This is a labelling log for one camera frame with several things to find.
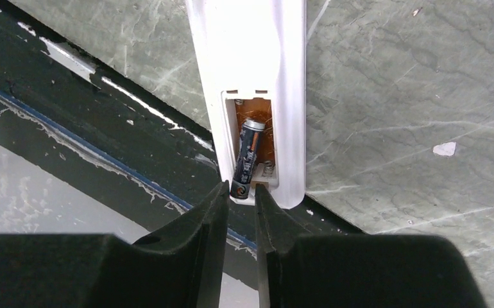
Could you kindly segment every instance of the white plastic casing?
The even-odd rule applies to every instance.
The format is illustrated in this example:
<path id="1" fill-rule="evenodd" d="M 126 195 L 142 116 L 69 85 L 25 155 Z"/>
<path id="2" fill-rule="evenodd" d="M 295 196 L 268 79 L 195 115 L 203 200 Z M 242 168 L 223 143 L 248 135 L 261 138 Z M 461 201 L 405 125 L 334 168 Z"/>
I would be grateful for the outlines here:
<path id="1" fill-rule="evenodd" d="M 305 0 L 186 0 L 222 180 L 238 152 L 234 99 L 271 100 L 280 207 L 305 194 Z M 253 181 L 261 180 L 262 166 Z M 254 189 L 247 200 L 254 205 Z"/>

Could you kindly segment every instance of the battery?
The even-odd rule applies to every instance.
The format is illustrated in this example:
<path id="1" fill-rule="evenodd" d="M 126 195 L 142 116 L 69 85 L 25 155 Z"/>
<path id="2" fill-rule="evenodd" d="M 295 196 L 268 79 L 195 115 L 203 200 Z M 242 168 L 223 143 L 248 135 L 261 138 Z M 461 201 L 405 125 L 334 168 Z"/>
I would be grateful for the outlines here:
<path id="1" fill-rule="evenodd" d="M 260 136 L 264 131 L 264 123 L 247 119 L 241 125 L 239 133 L 239 154 L 235 164 L 234 177 L 230 196 L 236 199 L 247 199 L 251 188 L 251 178 L 257 161 Z"/>

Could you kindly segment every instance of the blue strip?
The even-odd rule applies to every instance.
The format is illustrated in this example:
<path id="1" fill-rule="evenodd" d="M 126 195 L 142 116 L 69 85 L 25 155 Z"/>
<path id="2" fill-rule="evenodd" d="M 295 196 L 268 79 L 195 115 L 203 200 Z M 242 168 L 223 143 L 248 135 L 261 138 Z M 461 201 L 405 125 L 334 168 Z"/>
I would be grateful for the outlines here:
<path id="1" fill-rule="evenodd" d="M 38 120 L 42 121 L 46 125 L 48 125 L 50 127 L 53 127 L 54 129 L 62 132 L 64 135 L 68 136 L 69 138 L 75 140 L 76 142 L 79 142 L 80 144 L 82 144 L 83 146 L 87 147 L 91 151 L 93 151 L 93 152 L 97 153 L 98 155 L 102 156 L 105 160 L 107 160 L 107 161 L 113 163 L 114 165 L 116 165 L 119 169 L 121 169 L 125 173 L 128 173 L 130 176 L 138 179 L 140 182 L 144 183 L 145 185 L 154 188 L 156 191 L 160 192 L 164 196 L 167 196 L 169 199 L 173 200 L 174 202 L 177 202 L 177 204 L 179 204 L 183 208 L 185 208 L 187 210 L 190 210 L 192 208 L 192 205 L 190 205 L 189 203 L 187 203 L 185 200 L 182 200 L 181 198 L 175 196 L 174 194 L 172 194 L 171 192 L 167 191 L 162 186 L 159 186 L 158 184 L 155 184 L 155 183 L 151 182 L 148 178 L 146 178 L 145 176 L 142 176 L 137 171 L 131 169 L 130 167 L 128 167 L 127 165 L 123 164 L 122 162 L 116 160 L 115 158 L 111 157 L 110 155 L 108 155 L 104 151 L 101 151 L 97 147 L 95 147 L 95 146 L 91 145 L 90 143 L 86 142 L 81 137 L 79 137 L 79 136 L 75 135 L 74 133 L 70 132 L 69 130 L 67 130 L 63 126 L 61 126 L 58 123 L 52 121 L 48 117 L 46 117 L 43 114 L 37 112 L 35 109 L 33 109 L 30 106 L 24 104 L 23 102 L 19 101 L 18 99 L 13 98 L 13 97 L 11 97 L 11 96 L 9 96 L 9 95 L 1 92 L 1 91 L 0 91 L 0 97 L 2 97 L 3 99 L 9 101 L 11 104 L 15 105 L 19 109 L 22 109 L 25 112 L 29 113 L 31 116 L 33 116 L 34 118 L 37 118 Z M 234 230 L 232 230 L 230 228 L 228 228 L 228 235 L 237 238 L 243 244 L 245 244 L 247 247 L 249 247 L 251 249 L 254 249 L 254 250 L 257 249 L 257 245 L 255 243 L 249 241 L 247 238 L 245 238 L 245 236 L 239 235 L 236 231 L 234 231 Z"/>

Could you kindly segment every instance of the light gray floor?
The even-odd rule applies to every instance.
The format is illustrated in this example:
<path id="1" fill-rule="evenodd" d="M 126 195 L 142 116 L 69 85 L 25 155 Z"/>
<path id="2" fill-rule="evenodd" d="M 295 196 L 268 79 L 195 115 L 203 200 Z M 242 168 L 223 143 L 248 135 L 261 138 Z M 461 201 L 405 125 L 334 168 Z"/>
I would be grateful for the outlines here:
<path id="1" fill-rule="evenodd" d="M 0 233 L 114 233 L 132 243 L 149 232 L 0 146 Z M 256 307 L 258 292 L 223 274 L 220 307 Z"/>
<path id="2" fill-rule="evenodd" d="M 209 127 L 183 0 L 13 2 Z M 308 193 L 369 233 L 448 237 L 494 307 L 494 0 L 307 8 Z"/>

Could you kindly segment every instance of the gray marble surface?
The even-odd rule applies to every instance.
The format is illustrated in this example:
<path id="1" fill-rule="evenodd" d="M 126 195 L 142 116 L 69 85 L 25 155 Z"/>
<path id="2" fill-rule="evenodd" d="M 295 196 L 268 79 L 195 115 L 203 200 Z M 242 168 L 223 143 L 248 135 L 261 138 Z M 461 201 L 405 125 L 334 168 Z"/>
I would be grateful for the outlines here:
<path id="1" fill-rule="evenodd" d="M 182 0 L 12 2 L 209 127 Z M 307 8 L 308 193 L 372 234 L 448 237 L 494 307 L 494 0 Z"/>

